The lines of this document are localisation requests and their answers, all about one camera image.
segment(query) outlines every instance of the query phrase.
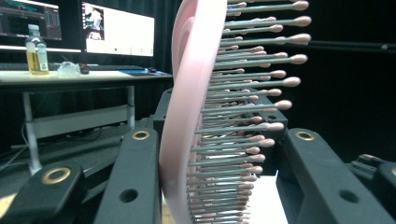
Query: bottle cap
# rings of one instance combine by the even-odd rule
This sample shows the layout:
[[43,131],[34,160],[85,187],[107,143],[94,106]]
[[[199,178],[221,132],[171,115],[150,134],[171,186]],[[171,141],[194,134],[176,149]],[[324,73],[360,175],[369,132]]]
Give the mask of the bottle cap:
[[28,27],[29,30],[40,30],[40,27],[38,27],[38,25],[29,24]]

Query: pink curved holder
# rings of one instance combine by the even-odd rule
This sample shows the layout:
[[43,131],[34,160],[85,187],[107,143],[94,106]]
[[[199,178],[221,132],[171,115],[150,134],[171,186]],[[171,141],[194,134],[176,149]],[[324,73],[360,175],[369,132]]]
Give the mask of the pink curved holder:
[[163,194],[176,223],[189,224],[186,174],[201,108],[219,49],[227,0],[184,0],[172,39],[175,85],[160,150]]

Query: white surface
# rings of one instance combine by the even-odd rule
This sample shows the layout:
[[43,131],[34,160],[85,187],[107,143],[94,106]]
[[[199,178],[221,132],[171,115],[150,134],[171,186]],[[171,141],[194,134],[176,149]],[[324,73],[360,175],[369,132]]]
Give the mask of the white surface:
[[275,176],[262,176],[254,182],[252,195],[249,197],[250,224],[287,224],[282,203],[276,188]]
[[0,71],[1,82],[18,83],[18,82],[60,82],[62,80],[71,81],[89,81],[89,80],[124,80],[124,79],[152,79],[164,78],[169,76],[133,76],[119,71],[90,71],[88,75],[79,75],[78,77],[60,77],[58,72],[51,71],[49,75],[33,76],[28,71]]

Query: monitor screen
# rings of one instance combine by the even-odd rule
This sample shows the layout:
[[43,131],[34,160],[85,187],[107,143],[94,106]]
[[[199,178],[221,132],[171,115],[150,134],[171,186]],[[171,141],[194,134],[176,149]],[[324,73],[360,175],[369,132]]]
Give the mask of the monitor screen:
[[28,24],[35,24],[47,42],[48,51],[81,52],[78,42],[64,38],[61,24],[67,21],[62,21],[61,16],[57,1],[0,0],[0,49],[25,50]]
[[81,2],[84,51],[153,56],[154,18]]

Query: desk leg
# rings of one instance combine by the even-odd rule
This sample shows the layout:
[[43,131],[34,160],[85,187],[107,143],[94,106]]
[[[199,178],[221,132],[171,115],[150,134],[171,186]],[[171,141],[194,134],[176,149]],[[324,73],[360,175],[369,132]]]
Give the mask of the desk leg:
[[34,175],[37,171],[39,171],[42,166],[40,163],[40,159],[38,157],[38,146],[37,139],[35,137],[35,127],[33,123],[33,115],[32,115],[32,107],[30,105],[30,97],[29,92],[23,93],[23,108],[25,112],[25,122],[26,122],[26,132],[28,145],[30,150],[30,173]]
[[128,87],[128,127],[134,129],[134,86]]

